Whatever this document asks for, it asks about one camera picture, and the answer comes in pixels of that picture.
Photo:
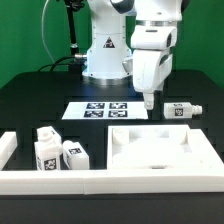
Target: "robot logo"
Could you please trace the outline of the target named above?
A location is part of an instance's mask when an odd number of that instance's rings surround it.
[[[104,44],[103,48],[115,48],[113,41],[111,40],[111,38],[109,37],[106,41],[106,43]]]

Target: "black pole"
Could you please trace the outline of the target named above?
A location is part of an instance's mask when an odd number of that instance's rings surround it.
[[[76,41],[76,32],[75,32],[75,23],[73,18],[73,10],[72,10],[72,3],[70,0],[64,0],[66,9],[67,9],[67,16],[68,16],[68,23],[69,23],[69,30],[70,30],[70,39],[71,39],[71,55],[79,52],[79,48]]]

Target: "black cable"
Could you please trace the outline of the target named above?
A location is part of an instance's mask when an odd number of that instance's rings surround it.
[[[74,59],[74,56],[66,56],[66,57],[62,57],[60,59],[58,59],[52,66],[51,66],[51,69],[50,69],[50,72],[53,72],[55,67],[62,61],[65,61],[67,59]]]
[[[44,68],[47,68],[47,67],[52,67],[54,64],[49,64],[49,65],[44,65],[44,66],[42,66],[41,68],[39,68],[38,70],[37,70],[37,72],[41,72],[41,70],[43,70]],[[68,64],[57,64],[57,66],[68,66],[68,65],[70,65],[70,63],[68,63]]]

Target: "white block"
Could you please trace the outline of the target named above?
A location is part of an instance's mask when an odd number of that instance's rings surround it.
[[[0,138],[0,170],[5,166],[16,147],[16,133],[5,132]]]
[[[89,169],[89,156],[79,142],[65,141],[63,143],[63,159],[71,170]]]

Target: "white foam block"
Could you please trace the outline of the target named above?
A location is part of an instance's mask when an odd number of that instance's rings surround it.
[[[5,164],[8,162],[16,147],[16,133],[5,132],[0,138],[0,170],[2,170]]]

